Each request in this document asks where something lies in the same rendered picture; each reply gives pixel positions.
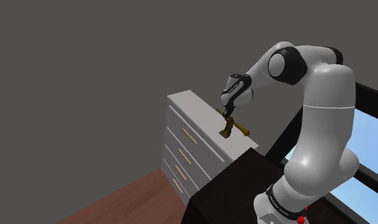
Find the black framed window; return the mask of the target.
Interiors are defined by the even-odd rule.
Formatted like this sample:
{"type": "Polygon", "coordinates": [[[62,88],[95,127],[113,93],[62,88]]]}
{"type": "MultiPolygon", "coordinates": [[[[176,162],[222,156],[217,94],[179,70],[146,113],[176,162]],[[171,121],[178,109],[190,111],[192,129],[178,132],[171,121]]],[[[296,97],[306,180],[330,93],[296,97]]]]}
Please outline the black framed window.
{"type": "Polygon", "coordinates": [[[311,224],[378,224],[378,91],[360,83],[347,147],[360,166],[350,180],[313,203],[307,215],[311,224]]]}

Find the white chest of drawers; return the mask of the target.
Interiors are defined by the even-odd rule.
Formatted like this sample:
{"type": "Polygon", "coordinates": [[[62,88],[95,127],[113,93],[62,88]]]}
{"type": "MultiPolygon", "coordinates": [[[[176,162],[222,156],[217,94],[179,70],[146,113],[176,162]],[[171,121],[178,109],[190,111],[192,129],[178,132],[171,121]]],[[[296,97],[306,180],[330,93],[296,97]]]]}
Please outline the white chest of drawers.
{"type": "Polygon", "coordinates": [[[191,90],[167,96],[161,170],[185,206],[201,188],[258,145],[191,90]]]}

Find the brown figure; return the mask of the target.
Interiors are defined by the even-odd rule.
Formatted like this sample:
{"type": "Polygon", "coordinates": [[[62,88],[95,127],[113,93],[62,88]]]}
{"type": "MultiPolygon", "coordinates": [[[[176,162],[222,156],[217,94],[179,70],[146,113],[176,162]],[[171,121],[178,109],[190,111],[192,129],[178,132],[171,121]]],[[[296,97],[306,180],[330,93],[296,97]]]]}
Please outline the brown figure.
{"type": "Polygon", "coordinates": [[[225,121],[226,121],[225,128],[219,131],[219,134],[225,139],[227,139],[231,135],[232,127],[234,126],[234,119],[232,117],[226,117],[225,121]]]}

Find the golden long stick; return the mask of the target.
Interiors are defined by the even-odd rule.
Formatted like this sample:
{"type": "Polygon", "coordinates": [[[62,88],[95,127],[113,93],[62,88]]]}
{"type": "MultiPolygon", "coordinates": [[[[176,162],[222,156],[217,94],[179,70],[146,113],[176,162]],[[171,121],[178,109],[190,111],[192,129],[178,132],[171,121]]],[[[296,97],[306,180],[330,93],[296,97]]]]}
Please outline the golden long stick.
{"type": "Polygon", "coordinates": [[[250,131],[244,127],[242,127],[241,125],[237,124],[235,121],[234,121],[234,126],[233,127],[236,127],[237,129],[239,129],[244,136],[249,136],[250,135],[250,131]]]}

